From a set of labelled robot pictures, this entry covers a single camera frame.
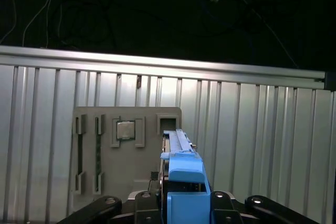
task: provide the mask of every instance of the rectangular slot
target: rectangular slot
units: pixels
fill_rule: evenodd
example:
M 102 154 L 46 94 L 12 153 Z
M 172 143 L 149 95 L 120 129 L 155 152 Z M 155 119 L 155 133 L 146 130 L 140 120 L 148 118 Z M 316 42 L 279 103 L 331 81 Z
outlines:
M 83 172 L 83 134 L 85 133 L 85 115 L 75 118 L 75 133 L 77 135 L 77 173 L 75 176 L 75 193 L 82 194 L 84 188 Z
M 163 131 L 175 131 L 176 130 L 176 118 L 164 118 L 160 120 L 160 135 L 163 135 Z
M 102 169 L 101 169 L 101 136 L 103 134 L 104 115 L 98 116 L 95 121 L 96 149 L 95 149 L 95 175 L 93 176 L 93 194 L 101 194 Z
M 100 153 L 100 147 L 101 147 L 101 134 L 99 134 L 99 118 L 95 119 L 96 123 L 96 182 L 95 182 L 95 190 L 99 190 L 99 182 L 98 182 L 98 176 L 101 173 L 101 153 Z

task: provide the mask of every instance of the mounting bolt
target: mounting bolt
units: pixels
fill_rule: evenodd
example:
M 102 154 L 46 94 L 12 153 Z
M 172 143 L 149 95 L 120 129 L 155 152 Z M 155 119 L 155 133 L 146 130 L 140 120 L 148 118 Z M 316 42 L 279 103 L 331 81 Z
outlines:
M 216 193 L 215 193 L 215 196 L 216 196 L 217 198 L 223 198 L 224 194 L 223 194 L 223 193 L 220 193 L 220 192 L 216 192 Z
M 113 203 L 115 203 L 116 201 L 113 199 L 113 198 L 108 198 L 108 199 L 106 199 L 105 200 L 105 203 L 106 204 L 113 204 Z
M 149 198 L 151 196 L 150 193 L 143 193 L 142 198 Z
M 260 204 L 263 200 L 260 198 L 252 198 L 252 202 L 256 203 L 256 204 Z

